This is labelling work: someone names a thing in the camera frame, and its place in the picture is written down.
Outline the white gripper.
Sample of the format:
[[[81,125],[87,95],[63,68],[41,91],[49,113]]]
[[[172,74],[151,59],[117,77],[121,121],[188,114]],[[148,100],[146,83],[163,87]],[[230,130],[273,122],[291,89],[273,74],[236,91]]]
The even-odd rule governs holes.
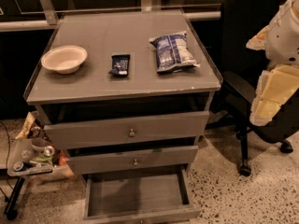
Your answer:
[[[299,89],[299,0],[287,0],[278,13],[246,47],[264,50],[268,60],[279,65],[262,71],[253,99],[249,121],[264,126]]]

